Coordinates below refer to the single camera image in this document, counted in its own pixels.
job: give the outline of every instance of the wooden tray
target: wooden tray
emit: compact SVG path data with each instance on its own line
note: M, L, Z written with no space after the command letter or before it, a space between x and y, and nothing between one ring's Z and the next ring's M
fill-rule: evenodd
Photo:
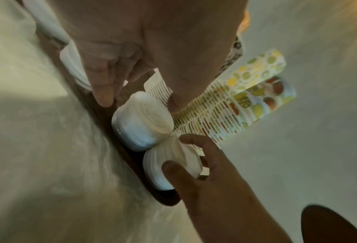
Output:
M145 188L152 194L152 196L157 201L159 201L163 205L174 206L179 203L181 199L175 190L159 191L156 190L149 183L142 166L144 153L138 153L127 149L120 143L120 141L114 135L114 132L111 127L111 118L114 111L116 110L116 104L109 108L99 106L90 91L87 91L76 84L74 77L67 71L66 67L59 59L59 52L62 50L64 45L61 42L47 36L41 30L37 30L37 35L40 40L41 47L43 48L44 52L47 53L47 55L51 58L54 65L59 69L61 74L64 76L66 84L71 88L73 93L88 110L93 120L103 131L110 143L114 147L116 147L125 162L136 173L137 177L141 180ZM149 77L149 74L145 74L138 81L125 86L124 90L121 92L120 99L118 102L124 103L126 101L126 98L129 98L132 93L139 90L143 90L143 84Z

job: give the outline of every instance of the hand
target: hand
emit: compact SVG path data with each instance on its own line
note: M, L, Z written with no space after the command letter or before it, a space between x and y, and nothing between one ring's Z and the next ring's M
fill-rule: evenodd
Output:
M204 243L291 243L210 138L182 135L180 141L203 149L202 162L210 176L197 180L171 161L165 162L162 170L185 203Z
M111 106L124 80L157 67L176 112L214 80L247 0L48 0L75 41L94 97Z

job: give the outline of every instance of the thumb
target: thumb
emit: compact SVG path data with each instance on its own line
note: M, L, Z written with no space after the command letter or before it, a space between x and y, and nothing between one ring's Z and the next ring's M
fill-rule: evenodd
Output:
M170 113L175 113L184 108L187 104L189 104L194 98L190 98L187 96L178 95L177 93L173 93L170 95L167 101L167 109Z
M166 161L162 165L162 172L183 201L193 195L197 181L182 166L173 161Z

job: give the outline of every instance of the gray surface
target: gray surface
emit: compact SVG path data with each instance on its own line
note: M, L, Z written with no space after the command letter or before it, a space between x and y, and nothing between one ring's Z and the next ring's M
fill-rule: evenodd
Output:
M278 48L295 100L223 149L295 242L318 203L357 227L357 0L252 0L244 61Z

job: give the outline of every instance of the plastic wrap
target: plastic wrap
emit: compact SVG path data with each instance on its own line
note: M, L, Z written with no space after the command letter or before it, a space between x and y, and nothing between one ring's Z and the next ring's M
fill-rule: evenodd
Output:
M0 242L199 242L185 207L159 204L0 0Z

